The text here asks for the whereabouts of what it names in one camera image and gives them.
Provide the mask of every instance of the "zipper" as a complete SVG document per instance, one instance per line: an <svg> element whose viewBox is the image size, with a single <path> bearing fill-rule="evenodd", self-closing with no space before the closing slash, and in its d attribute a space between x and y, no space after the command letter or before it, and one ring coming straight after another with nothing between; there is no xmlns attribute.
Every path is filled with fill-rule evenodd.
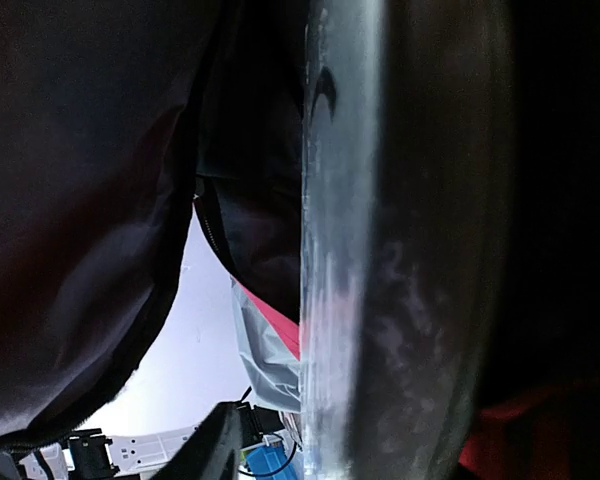
<svg viewBox="0 0 600 480"><path fill-rule="evenodd" d="M202 227L203 233L205 234L205 237L209 240L209 244L211 245L211 249L213 250L213 253L216 254L216 256L218 258L220 258L220 248L218 247L218 244L216 243L216 239L213 236L213 230L211 229L211 225L209 224L209 219L207 218L207 215L204 211L204 206L202 205L202 199L199 196L194 196L193 201L196 205L196 214L198 215L198 218L201 220L200 225Z"/></svg>

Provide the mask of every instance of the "black bag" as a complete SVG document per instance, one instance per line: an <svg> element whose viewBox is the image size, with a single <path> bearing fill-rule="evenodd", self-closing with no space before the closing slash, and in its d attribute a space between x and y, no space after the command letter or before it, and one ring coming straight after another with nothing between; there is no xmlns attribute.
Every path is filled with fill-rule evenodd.
<svg viewBox="0 0 600 480"><path fill-rule="evenodd" d="M225 266L297 321L303 3L294 26L275 2L0 1L0 450L62 438L138 367L194 193Z"/></svg>

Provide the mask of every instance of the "pink fabric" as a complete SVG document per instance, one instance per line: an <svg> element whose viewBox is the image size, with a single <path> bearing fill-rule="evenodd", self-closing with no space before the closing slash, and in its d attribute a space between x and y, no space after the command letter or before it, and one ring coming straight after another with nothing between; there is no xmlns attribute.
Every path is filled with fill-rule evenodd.
<svg viewBox="0 0 600 480"><path fill-rule="evenodd" d="M300 360L300 328L287 317L282 315L269 304L263 302L246 288L242 287L260 313L267 319L282 342L291 351L294 357Z"/></svg>

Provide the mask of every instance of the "blue box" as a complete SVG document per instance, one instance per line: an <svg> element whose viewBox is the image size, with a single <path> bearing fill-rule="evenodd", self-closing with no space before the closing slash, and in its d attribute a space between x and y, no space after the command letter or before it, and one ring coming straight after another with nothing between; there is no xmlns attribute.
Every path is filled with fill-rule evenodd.
<svg viewBox="0 0 600 480"><path fill-rule="evenodd" d="M263 480L298 480L293 466L289 464L282 472L274 476L261 477L263 473L277 470L287 461L284 453L284 447L260 447L255 449L247 456L247 463L251 472L258 475L258 479Z"/></svg>

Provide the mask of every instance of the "red fabric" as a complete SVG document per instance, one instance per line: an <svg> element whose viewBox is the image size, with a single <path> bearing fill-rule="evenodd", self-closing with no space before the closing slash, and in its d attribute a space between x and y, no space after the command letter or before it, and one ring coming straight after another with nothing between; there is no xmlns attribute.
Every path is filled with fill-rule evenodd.
<svg viewBox="0 0 600 480"><path fill-rule="evenodd" d="M244 288L247 296L253 304L260 310L260 313L267 319L276 333L280 336L282 342L291 351L294 357L300 360L300 328L294 322L282 315L269 304L263 302L249 290Z"/></svg>
<svg viewBox="0 0 600 480"><path fill-rule="evenodd" d="M573 389L538 389L482 410L460 464L481 480L569 480L570 432L561 401ZM527 435L508 437L522 422L530 424Z"/></svg>

